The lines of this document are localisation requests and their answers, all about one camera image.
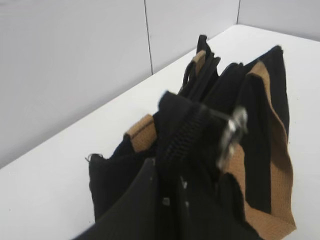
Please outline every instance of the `white wall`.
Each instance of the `white wall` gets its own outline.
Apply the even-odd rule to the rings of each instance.
[[[0,167],[150,75],[143,0],[0,0]]]
[[[238,23],[320,41],[319,0],[241,0]]]
[[[237,22],[239,0],[145,0],[153,72]]]

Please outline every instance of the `white table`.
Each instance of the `white table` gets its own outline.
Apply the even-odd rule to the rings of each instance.
[[[319,239],[320,42],[235,25],[208,43],[221,57],[219,73],[231,62],[246,64],[274,45],[282,46],[294,170],[292,211],[298,228],[286,239]],[[179,90],[194,55],[195,50],[0,169],[0,239],[65,240],[93,224],[85,157],[109,157],[133,123],[157,111],[165,90]]]

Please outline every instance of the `wall seam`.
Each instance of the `wall seam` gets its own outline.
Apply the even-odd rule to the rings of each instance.
[[[149,57],[150,57],[150,65],[151,65],[151,75],[154,74],[154,66],[152,63],[152,57],[151,57],[151,47],[150,47],[150,35],[149,35],[149,25],[148,25],[148,17],[147,17],[147,3],[146,0],[144,0],[144,15],[145,15],[145,24],[146,24],[146,34],[148,37],[148,47],[149,47]]]
[[[238,5],[238,15],[236,16],[236,24],[238,24],[238,22],[239,22],[240,3],[241,3],[241,0],[239,0],[239,5]]]

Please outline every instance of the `metal clip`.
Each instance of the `metal clip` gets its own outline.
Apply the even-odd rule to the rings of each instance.
[[[235,152],[236,144],[241,140],[247,129],[248,114],[244,107],[237,107],[228,119],[220,140],[220,156],[216,162],[218,169],[223,170]]]

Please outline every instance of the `tan strap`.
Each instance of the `tan strap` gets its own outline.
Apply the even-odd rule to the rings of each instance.
[[[206,62],[206,52],[204,50],[199,51],[192,59],[195,62],[195,75],[198,76],[200,70]]]
[[[136,153],[148,150],[157,139],[154,118],[147,114],[134,124],[127,132]]]
[[[283,123],[275,112],[271,102],[270,76],[266,66],[258,62],[248,74],[259,76],[264,84],[270,107],[270,186],[271,214],[252,208],[245,201],[246,220],[265,240],[280,240],[296,229],[291,211],[293,169],[288,153],[287,134]],[[240,145],[229,161],[226,172],[237,179],[243,195],[246,195],[245,153]]]

